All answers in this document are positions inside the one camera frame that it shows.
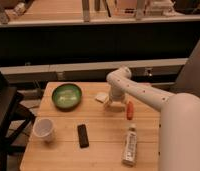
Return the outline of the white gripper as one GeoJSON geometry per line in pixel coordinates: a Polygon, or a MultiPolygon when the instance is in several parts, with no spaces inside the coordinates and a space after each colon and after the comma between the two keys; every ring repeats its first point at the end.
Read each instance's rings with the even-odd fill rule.
{"type": "Polygon", "coordinates": [[[106,101],[104,102],[104,106],[108,107],[113,102],[120,102],[122,104],[126,103],[125,93],[119,88],[115,88],[115,87],[110,88],[108,97],[106,98],[106,101]]]}

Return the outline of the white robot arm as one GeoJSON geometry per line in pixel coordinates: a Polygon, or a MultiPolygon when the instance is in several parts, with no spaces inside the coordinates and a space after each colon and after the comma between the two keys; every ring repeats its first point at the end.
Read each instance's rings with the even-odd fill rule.
{"type": "Polygon", "coordinates": [[[128,67],[106,76],[109,101],[124,101],[128,93],[160,113],[158,171],[200,171],[200,98],[137,83],[131,76],[128,67]]]}

